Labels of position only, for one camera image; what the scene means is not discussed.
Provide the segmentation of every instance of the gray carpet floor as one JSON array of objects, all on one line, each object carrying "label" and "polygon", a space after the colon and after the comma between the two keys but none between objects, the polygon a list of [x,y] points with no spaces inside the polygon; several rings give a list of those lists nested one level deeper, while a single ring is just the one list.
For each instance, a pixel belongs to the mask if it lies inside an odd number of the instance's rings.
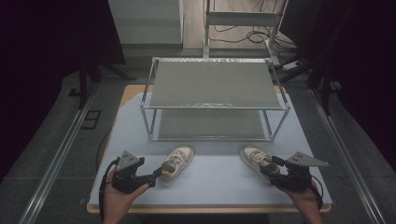
[{"label": "gray carpet floor", "polygon": [[[120,67],[137,80],[123,79],[103,69],[103,79],[93,97],[91,111],[101,111],[94,129],[80,129],[74,139],[64,164],[57,174],[49,195],[35,223],[100,223],[98,215],[86,210],[93,181],[96,175],[96,154],[99,160],[106,147],[107,133],[111,129],[124,88],[130,84],[142,84],[149,71],[145,67]],[[323,214],[326,223],[372,223],[361,196],[349,176],[345,165],[335,149],[334,141],[320,117],[314,98],[305,85],[307,74],[302,74],[284,85],[307,141],[317,158],[329,162],[330,167],[321,169],[322,175],[334,202],[329,213]],[[78,74],[71,74],[63,82],[58,100],[42,123],[35,137],[23,151],[8,176],[0,185],[0,223],[17,223],[29,203],[37,184],[45,173],[75,115],[79,99],[69,97],[72,89],[78,89]],[[336,94],[330,99],[331,118],[353,160],[362,173],[378,208],[388,223],[396,223],[396,174],[386,163],[373,142],[350,117]],[[86,120],[81,127],[90,127]],[[188,216],[171,218],[178,223],[302,223],[298,213],[275,213],[268,215],[233,215],[218,217]],[[122,223],[167,223],[169,216],[127,216]]]}]

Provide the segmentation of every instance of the rack top shelf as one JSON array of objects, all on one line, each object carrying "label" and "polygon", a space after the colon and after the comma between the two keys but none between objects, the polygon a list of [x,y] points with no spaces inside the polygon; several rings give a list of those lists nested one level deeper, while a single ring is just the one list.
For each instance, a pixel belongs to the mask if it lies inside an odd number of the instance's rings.
[{"label": "rack top shelf", "polygon": [[264,59],[157,58],[154,64],[148,107],[281,109]]}]

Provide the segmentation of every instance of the metal frame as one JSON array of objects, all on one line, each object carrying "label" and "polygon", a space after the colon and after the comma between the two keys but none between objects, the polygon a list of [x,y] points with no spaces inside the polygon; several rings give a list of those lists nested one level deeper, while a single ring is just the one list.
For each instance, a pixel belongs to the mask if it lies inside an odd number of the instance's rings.
[{"label": "metal frame", "polygon": [[210,0],[206,0],[205,11],[205,39],[204,39],[204,58],[209,58],[209,26],[211,25],[230,25],[230,26],[270,26],[272,27],[269,40],[265,40],[265,46],[270,54],[272,63],[275,67],[279,66],[279,60],[274,52],[273,45],[276,34],[282,21],[283,12],[286,9],[288,0],[283,0],[281,9],[277,13],[264,12],[211,12]]},{"label": "metal frame", "polygon": [[[189,62],[193,62],[193,61],[197,61],[198,62],[198,61],[206,61],[206,60],[208,60],[208,61],[219,61],[219,62],[228,61],[229,62],[229,61],[232,61],[232,60],[238,60],[238,61],[252,61],[252,62],[263,62],[263,63],[266,63],[266,65],[269,68],[270,75],[273,77],[273,82],[275,82],[275,84],[280,89],[280,94],[282,96],[282,101],[283,101],[283,102],[280,102],[280,103],[282,103],[280,108],[270,108],[270,107],[265,107],[265,108],[233,107],[233,108],[230,108],[230,107],[224,107],[224,106],[219,106],[219,107],[215,107],[214,106],[214,107],[210,107],[210,108],[211,109],[216,108],[216,109],[228,109],[228,110],[229,109],[233,109],[233,110],[258,110],[258,111],[261,111],[262,115],[264,117],[265,126],[267,128],[266,131],[268,132],[267,133],[268,137],[264,136],[263,138],[260,138],[260,139],[259,138],[258,139],[219,138],[219,137],[216,137],[216,138],[198,137],[198,138],[180,138],[180,139],[154,138],[156,117],[157,117],[159,111],[165,110],[165,109],[186,109],[186,107],[185,106],[169,107],[169,106],[151,106],[151,105],[149,105],[149,102],[148,102],[148,91],[149,91],[149,85],[151,84],[151,79],[156,76],[158,64],[161,61],[168,61],[168,62],[169,61],[175,61],[175,62],[178,62],[180,60],[181,61],[183,61],[183,60],[184,61],[189,61]],[[150,141],[152,141],[152,140],[154,140],[154,141],[223,140],[223,141],[273,142],[275,137],[276,137],[276,135],[277,135],[277,133],[279,132],[280,127],[282,126],[286,116],[290,112],[290,105],[289,105],[289,102],[288,102],[288,100],[286,98],[286,93],[284,92],[284,90],[281,87],[280,82],[279,82],[279,80],[277,78],[277,75],[276,75],[276,72],[275,72],[275,68],[273,66],[273,63],[272,63],[271,59],[218,59],[218,58],[217,59],[200,59],[200,58],[195,58],[195,59],[194,58],[175,58],[175,59],[172,59],[172,58],[156,58],[156,57],[154,57],[152,59],[152,65],[151,65],[151,68],[150,68],[150,73],[148,75],[148,80],[146,82],[145,91],[143,93],[143,98],[142,98],[142,101],[141,101],[141,104],[140,104],[140,110],[141,110],[141,113],[143,115],[143,120],[145,122],[146,130],[147,130],[147,133],[148,133],[148,139]],[[151,116],[150,119],[148,118],[148,114],[146,113],[146,111],[149,111],[149,110],[153,111],[152,116]],[[279,111],[279,112],[283,111],[284,112],[284,114],[282,115],[279,123],[277,124],[277,126],[275,127],[274,130],[271,129],[270,121],[269,121],[268,116],[267,116],[267,112],[268,111]]]}]

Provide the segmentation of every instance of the table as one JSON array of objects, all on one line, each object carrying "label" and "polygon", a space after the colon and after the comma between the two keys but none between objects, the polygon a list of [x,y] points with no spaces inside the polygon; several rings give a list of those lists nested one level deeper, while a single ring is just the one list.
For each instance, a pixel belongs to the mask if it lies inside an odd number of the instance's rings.
[{"label": "table", "polygon": [[[144,86],[126,87],[106,152],[92,187],[87,210],[99,213],[98,190],[105,169],[124,150],[136,157],[145,157],[137,175],[151,174],[176,147],[194,148],[191,164],[170,187],[159,181],[137,198],[129,209],[134,214],[207,214],[207,213],[275,213],[298,212],[289,196],[263,182],[257,173],[240,158],[240,149],[249,142],[152,142],[149,141],[140,111]],[[273,143],[253,143],[280,158],[287,159],[297,150],[312,156],[303,129],[290,102],[290,113]],[[311,167],[323,185],[322,212],[332,208],[332,199],[317,167]]]}]

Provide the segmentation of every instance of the floor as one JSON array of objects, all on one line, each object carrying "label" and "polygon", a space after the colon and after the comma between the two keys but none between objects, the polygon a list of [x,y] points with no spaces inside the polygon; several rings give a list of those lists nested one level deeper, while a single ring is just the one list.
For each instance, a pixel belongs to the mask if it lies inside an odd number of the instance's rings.
[{"label": "floor", "polygon": [[[90,85],[92,100],[87,108],[93,114],[100,111],[96,125],[90,119],[75,121],[81,112],[78,110],[79,99],[70,97],[69,93],[73,89],[78,90],[78,74],[70,74],[64,79],[55,105],[0,185],[0,223],[18,223],[19,220],[23,220],[22,223],[100,223],[98,215],[87,212],[86,203],[124,87],[145,83],[152,56],[200,57],[202,54],[200,50],[193,49],[134,49],[128,46],[124,47],[124,52],[127,65],[118,68],[131,77],[137,77],[137,80],[122,78],[101,68],[103,79],[98,85]],[[214,55],[254,57],[257,52],[219,50],[214,51]],[[277,72],[280,77],[288,73],[282,69]],[[323,214],[325,222],[396,223],[395,172],[337,100],[336,93],[330,99],[331,115],[323,116],[318,107],[320,91],[306,87],[308,76],[309,73],[301,74],[285,83],[284,87],[314,156],[330,164],[330,167],[320,169],[334,202],[332,210]],[[335,131],[329,129],[329,122]],[[70,136],[72,129],[78,130],[74,136]],[[70,142],[64,141],[66,136],[70,136]],[[54,165],[53,158],[58,158],[59,151],[64,153],[63,160]],[[345,160],[345,151],[352,161]],[[54,179],[42,186],[40,180],[46,174],[54,174]],[[36,213],[25,216],[30,220],[23,218],[29,202],[37,200],[34,198],[37,190],[44,188],[48,194],[38,194],[42,197],[38,199]],[[379,212],[374,216],[367,209],[367,204],[373,206],[372,201]],[[169,219],[174,223],[303,222],[297,213],[273,213],[188,217],[129,215],[122,223],[166,223]]]}]

